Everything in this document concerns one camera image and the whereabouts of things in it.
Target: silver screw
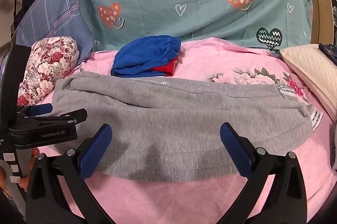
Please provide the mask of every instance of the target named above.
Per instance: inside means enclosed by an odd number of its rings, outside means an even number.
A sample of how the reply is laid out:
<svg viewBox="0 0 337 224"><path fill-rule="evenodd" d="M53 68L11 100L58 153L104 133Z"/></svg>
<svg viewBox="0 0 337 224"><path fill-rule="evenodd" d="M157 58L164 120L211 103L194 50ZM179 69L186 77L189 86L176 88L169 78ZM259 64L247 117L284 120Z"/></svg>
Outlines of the silver screw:
<svg viewBox="0 0 337 224"><path fill-rule="evenodd" d="M75 154L75 150L74 149L67 150L67 156L71 157L74 154Z"/></svg>
<svg viewBox="0 0 337 224"><path fill-rule="evenodd" d="M42 158L44 158L44 156L45 156L44 153L39 153L36 158L37 159L42 159Z"/></svg>
<svg viewBox="0 0 337 224"><path fill-rule="evenodd" d="M264 148L257 148L256 151L260 155L265 155L266 154L266 150Z"/></svg>
<svg viewBox="0 0 337 224"><path fill-rule="evenodd" d="M289 152L288 155L290 156L290 158L296 158L296 155L294 152Z"/></svg>

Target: white heart outline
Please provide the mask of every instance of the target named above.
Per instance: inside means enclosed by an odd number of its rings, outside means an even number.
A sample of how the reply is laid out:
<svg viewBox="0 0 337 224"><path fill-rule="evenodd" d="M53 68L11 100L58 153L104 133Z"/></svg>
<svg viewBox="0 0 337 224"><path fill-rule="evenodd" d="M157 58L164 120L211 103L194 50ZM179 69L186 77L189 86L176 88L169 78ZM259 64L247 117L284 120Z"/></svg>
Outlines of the white heart outline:
<svg viewBox="0 0 337 224"><path fill-rule="evenodd" d="M180 4L176 5L176 11L177 11L177 13L178 13L179 16L182 16L183 13L185 12L185 10L186 10L186 5L183 5L183 6L181 6Z"/></svg>
<svg viewBox="0 0 337 224"><path fill-rule="evenodd" d="M294 6L293 5L290 6L290 4L288 3L287 4L287 9L288 9L289 13L292 13L292 11L294 10Z"/></svg>

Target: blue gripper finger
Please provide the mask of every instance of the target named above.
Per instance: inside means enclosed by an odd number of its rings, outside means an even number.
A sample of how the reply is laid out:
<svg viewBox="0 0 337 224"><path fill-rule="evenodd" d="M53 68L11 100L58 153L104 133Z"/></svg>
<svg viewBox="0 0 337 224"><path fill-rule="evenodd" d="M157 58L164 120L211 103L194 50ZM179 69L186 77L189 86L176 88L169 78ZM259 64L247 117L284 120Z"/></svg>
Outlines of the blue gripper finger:
<svg viewBox="0 0 337 224"><path fill-rule="evenodd" d="M241 176L252 175L252 161L240 142L240 137L227 123L221 125L220 139Z"/></svg>
<svg viewBox="0 0 337 224"><path fill-rule="evenodd" d="M47 113L51 113L52 110L53 110L53 106L50 103L35 105L29 108L28 115L29 116L41 116Z"/></svg>
<svg viewBox="0 0 337 224"><path fill-rule="evenodd" d="M78 162L80 178L82 180L93 175L98 163L112 141L112 130L109 125L104 124L94 136L94 141L87 152Z"/></svg>

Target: hand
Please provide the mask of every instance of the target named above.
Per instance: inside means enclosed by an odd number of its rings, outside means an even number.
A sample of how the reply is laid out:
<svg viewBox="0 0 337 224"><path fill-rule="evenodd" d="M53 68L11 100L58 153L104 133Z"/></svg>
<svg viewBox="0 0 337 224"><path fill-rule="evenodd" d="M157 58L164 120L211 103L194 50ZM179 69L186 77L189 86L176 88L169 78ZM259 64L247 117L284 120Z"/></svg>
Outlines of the hand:
<svg viewBox="0 0 337 224"><path fill-rule="evenodd" d="M35 161L35 157L37 157L39 153L40 153L40 151L39 151L38 148L33 149L32 158L31 158L30 163L29 163L29 169L30 170L32 170L33 165L34 165L34 161ZM20 181L19 181L19 186L21 188L25 189L25 191L27 191L27 188L28 188L29 176L30 176L30 173L27 176L21 178ZM8 196L11 196L11 193L8 191L8 189L6 187L5 177L4 177L4 174L3 174L1 168L0 168L0 188L2 188Z"/></svg>

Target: white pillow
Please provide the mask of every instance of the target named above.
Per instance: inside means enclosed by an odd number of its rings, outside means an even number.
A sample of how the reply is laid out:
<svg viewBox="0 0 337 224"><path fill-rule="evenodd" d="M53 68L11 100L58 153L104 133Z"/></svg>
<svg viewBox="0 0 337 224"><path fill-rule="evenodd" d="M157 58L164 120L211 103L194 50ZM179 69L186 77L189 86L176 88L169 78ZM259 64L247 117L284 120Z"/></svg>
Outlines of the white pillow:
<svg viewBox="0 0 337 224"><path fill-rule="evenodd" d="M336 122L337 66L319 50L318 44L285 48L281 55Z"/></svg>

